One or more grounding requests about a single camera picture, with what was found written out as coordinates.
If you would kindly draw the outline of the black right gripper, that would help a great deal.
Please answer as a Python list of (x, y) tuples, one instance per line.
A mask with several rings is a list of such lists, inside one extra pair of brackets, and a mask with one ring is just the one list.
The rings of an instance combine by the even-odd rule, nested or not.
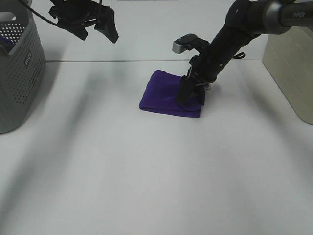
[(205, 51), (191, 60), (188, 75), (184, 75), (180, 80), (178, 104), (183, 104), (194, 97), (193, 105), (203, 106), (206, 92), (204, 86), (200, 85), (213, 83), (246, 42), (247, 34), (241, 29), (222, 27)]

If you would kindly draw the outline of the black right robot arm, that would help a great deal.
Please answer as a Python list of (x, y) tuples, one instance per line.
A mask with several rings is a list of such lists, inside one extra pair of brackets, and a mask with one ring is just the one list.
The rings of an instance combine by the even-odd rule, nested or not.
[(231, 59), (242, 59), (240, 49), (260, 35), (280, 35), (293, 26), (313, 25), (312, 1), (294, 0), (237, 0), (225, 18), (215, 38), (208, 42), (195, 34), (186, 34), (173, 42), (173, 52), (197, 50), (190, 68), (180, 82), (176, 96), (179, 104), (198, 96), (205, 87), (216, 81), (218, 74)]

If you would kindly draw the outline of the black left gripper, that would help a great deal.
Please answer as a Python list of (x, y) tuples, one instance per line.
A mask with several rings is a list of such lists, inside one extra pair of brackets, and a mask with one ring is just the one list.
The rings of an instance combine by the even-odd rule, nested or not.
[(51, 0), (53, 6), (49, 14), (58, 19), (58, 27), (70, 32), (81, 40), (85, 40), (88, 33), (84, 27), (95, 24), (94, 29), (115, 44), (119, 38), (114, 11), (102, 5), (102, 0)]

